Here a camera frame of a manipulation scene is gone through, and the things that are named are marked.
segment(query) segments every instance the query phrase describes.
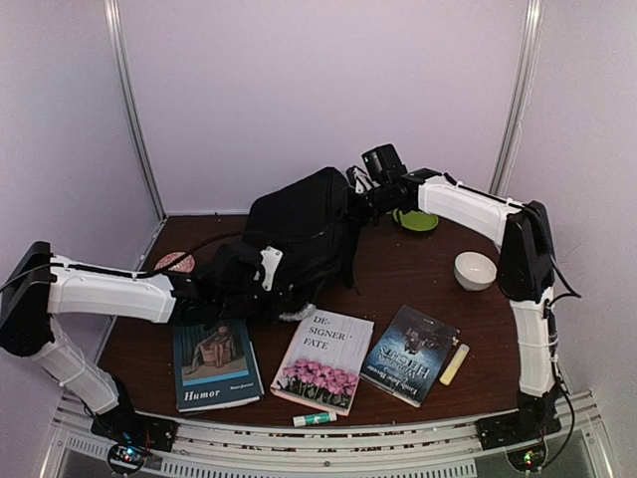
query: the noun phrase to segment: green saucer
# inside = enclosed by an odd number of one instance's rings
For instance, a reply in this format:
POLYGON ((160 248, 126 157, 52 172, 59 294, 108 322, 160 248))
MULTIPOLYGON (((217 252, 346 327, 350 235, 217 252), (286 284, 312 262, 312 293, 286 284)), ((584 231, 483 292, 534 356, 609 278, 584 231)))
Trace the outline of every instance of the green saucer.
POLYGON ((411 211, 404 214, 399 209, 394 209, 392 216, 402 227, 415 232, 431 231, 438 225, 438 216, 420 211, 411 211))

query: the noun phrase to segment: book cover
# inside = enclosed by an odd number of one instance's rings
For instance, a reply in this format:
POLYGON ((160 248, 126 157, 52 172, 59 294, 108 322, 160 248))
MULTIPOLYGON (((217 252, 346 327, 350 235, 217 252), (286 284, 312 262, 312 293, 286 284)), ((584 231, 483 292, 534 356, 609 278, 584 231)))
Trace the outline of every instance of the book cover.
POLYGON ((360 376, 419 407, 457 336, 456 329, 402 306, 365 359, 360 376))
POLYGON ((173 340, 177 409, 239 406, 263 397, 245 320, 178 327, 173 340))
POLYGON ((270 386, 273 394, 349 415, 373 322, 316 310, 299 323, 270 386))

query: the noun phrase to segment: brown wooden table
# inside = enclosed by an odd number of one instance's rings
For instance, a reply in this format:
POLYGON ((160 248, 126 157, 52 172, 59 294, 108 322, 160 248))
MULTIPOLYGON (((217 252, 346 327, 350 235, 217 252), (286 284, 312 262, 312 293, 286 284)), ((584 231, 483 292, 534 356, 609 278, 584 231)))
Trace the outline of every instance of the brown wooden table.
MULTIPOLYGON (((183 251, 220 232, 241 229, 245 216, 173 217, 168 220, 146 261, 150 269, 165 254, 183 251)), ((436 381, 421 408, 362 382, 349 417, 334 425, 371 425, 428 421, 502 411, 516 406, 520 356, 516 328, 508 301, 494 285, 469 293, 455 281, 453 262, 461 252, 482 252, 497 262, 487 239, 440 219, 431 233, 401 231, 385 217, 380 226, 361 234, 354 265, 359 294, 334 285, 320 296, 318 306, 375 321, 372 344, 380 338, 400 306, 406 304, 460 330, 471 347, 450 386, 436 381)), ((201 263, 212 258, 215 246, 195 254, 201 263)), ((251 324, 250 336, 267 390, 290 343, 295 324, 251 324)), ((172 364, 172 330, 149 322, 117 320, 100 366, 119 376, 135 407, 178 416, 172 364)), ((238 408, 196 415, 227 423, 292 425, 292 417, 313 409, 273 396, 238 408)))

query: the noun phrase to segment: black bag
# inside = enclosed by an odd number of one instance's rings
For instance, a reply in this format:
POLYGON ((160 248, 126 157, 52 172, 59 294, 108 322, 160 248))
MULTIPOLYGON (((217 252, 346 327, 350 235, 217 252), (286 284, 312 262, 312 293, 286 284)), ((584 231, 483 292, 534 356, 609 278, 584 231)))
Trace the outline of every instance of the black bag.
POLYGON ((347 214, 352 190, 335 168, 326 167, 257 199, 250 209, 243 242, 284 252, 275 285, 285 297, 270 311, 277 316, 305 303, 315 304, 327 281, 342 278, 353 287, 352 265, 360 223, 347 214))

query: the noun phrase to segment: yellow marker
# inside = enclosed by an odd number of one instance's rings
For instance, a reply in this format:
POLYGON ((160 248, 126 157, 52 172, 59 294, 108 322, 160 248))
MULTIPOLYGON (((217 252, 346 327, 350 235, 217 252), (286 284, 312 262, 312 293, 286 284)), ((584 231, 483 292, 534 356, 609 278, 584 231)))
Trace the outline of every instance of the yellow marker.
POLYGON ((440 382, 443 385, 448 385, 449 383, 451 383, 451 380, 453 380, 454 376, 456 376, 456 373, 458 372, 458 368, 460 368, 460 365, 462 365, 462 362, 464 361, 468 353, 469 353, 469 346, 462 344, 461 346, 458 347, 456 354, 451 359, 451 362, 449 362, 447 369, 440 377, 440 382))

